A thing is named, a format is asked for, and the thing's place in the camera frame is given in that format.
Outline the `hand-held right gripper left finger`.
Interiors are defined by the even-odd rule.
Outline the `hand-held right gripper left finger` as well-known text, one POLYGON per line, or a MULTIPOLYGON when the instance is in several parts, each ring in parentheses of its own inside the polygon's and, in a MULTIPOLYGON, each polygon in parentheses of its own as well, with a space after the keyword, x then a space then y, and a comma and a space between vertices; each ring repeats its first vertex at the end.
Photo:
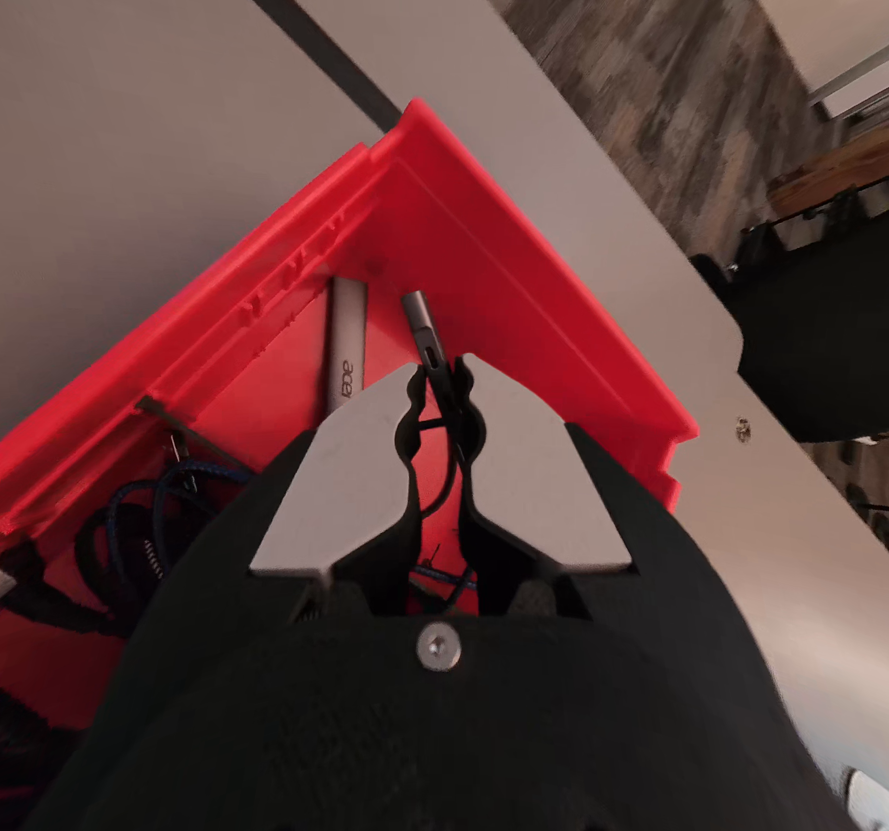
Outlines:
POLYGON ((419 512, 413 458, 425 370, 408 362, 319 425, 261 544, 257 575, 329 581, 335 564, 419 512))

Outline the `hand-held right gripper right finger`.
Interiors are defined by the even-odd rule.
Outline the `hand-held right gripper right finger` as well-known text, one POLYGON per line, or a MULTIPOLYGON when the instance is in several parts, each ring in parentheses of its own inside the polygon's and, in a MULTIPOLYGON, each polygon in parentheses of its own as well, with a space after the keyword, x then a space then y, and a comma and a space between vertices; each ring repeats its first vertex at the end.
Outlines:
POLYGON ((482 571, 512 553, 544 570, 627 570, 629 550, 548 403, 473 353, 454 363, 459 386, 463 556, 482 571))

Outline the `slim grey usb hub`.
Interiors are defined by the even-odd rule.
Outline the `slim grey usb hub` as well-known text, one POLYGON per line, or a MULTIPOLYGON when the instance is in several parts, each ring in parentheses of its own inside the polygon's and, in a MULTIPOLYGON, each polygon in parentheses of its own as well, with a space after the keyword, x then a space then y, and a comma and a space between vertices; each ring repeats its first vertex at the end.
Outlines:
POLYGON ((409 292, 401 299, 419 362, 438 407, 438 425, 446 432, 447 469, 445 482, 434 500, 421 511, 428 519, 447 502, 457 475, 471 480, 472 462, 483 436, 482 425, 470 403, 473 380, 459 357, 451 363, 423 291, 409 292))

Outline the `red plastic bin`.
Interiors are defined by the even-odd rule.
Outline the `red plastic bin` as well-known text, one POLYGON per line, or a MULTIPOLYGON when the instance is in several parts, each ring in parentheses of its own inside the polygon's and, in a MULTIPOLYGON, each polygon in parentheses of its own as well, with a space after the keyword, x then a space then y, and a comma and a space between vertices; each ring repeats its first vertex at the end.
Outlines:
POLYGON ((432 742, 690 723, 678 646, 633 625, 700 560, 671 511, 691 414, 591 291, 420 100, 359 145, 2 441, 2 742, 66 757, 177 734, 311 731, 327 717, 432 742), (560 573, 459 537, 426 381, 419 512, 322 581, 257 575, 317 428, 327 292, 368 286, 364 388, 421 366, 423 291, 449 361, 480 356, 550 405, 622 536, 627 570, 560 573), (143 395, 255 470, 134 410, 143 395))

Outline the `black office chair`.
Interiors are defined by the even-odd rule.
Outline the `black office chair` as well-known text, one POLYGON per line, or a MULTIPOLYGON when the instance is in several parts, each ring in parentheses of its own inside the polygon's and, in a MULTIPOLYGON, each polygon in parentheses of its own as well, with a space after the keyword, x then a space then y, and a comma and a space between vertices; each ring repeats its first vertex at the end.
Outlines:
POLYGON ((739 376, 797 442, 887 433, 887 213, 745 281, 689 261, 739 326, 739 376))

